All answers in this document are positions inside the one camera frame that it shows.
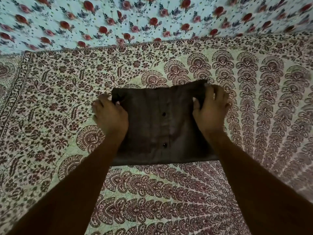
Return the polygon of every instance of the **dark brown shirt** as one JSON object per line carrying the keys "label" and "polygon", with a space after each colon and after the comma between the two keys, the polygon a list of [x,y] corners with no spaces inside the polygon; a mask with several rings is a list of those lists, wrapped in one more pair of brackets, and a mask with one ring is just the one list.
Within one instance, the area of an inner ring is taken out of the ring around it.
{"label": "dark brown shirt", "polygon": [[192,116],[192,97],[203,104],[205,80],[170,88],[112,90],[128,112],[129,128],[113,166],[218,160]]}

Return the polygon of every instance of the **patterned bedspread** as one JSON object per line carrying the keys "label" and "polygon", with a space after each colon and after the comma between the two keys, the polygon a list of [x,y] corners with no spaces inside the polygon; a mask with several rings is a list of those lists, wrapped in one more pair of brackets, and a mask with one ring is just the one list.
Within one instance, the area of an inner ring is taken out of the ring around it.
{"label": "patterned bedspread", "polygon": [[[91,102],[113,87],[207,79],[225,130],[313,201],[311,34],[176,40],[0,57],[0,232],[104,138]],[[218,161],[112,167],[86,234],[249,234]]]}

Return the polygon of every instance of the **hand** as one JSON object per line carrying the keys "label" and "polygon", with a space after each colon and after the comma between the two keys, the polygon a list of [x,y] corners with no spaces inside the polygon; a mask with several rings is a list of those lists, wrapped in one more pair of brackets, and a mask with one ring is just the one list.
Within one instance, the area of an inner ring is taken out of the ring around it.
{"label": "hand", "polygon": [[95,114],[93,120],[104,135],[114,135],[123,141],[128,130],[128,114],[119,102],[114,105],[107,94],[101,94],[92,106],[92,112]]}
{"label": "hand", "polygon": [[227,102],[229,94],[221,86],[208,85],[205,91],[205,100],[200,110],[199,101],[193,98],[193,116],[199,130],[207,139],[209,135],[224,132],[224,120],[230,104]]}

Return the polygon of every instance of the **shirt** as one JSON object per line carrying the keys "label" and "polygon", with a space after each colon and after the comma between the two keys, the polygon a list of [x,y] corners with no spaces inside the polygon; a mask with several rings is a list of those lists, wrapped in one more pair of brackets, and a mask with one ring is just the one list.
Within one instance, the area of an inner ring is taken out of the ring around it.
{"label": "shirt", "polygon": [[218,160],[198,129],[193,97],[200,105],[206,80],[169,88],[114,88],[112,102],[127,111],[129,127],[112,165],[150,165]]}

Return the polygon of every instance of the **forearm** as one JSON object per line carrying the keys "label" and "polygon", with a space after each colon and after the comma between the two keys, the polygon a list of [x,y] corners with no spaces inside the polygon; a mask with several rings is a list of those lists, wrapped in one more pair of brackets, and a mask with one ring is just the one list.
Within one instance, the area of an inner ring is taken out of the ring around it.
{"label": "forearm", "polygon": [[84,234],[121,139],[107,136],[14,226],[11,234]]}
{"label": "forearm", "polygon": [[219,155],[238,205],[253,235],[298,234],[311,229],[313,205],[279,181],[223,132],[205,135]]}

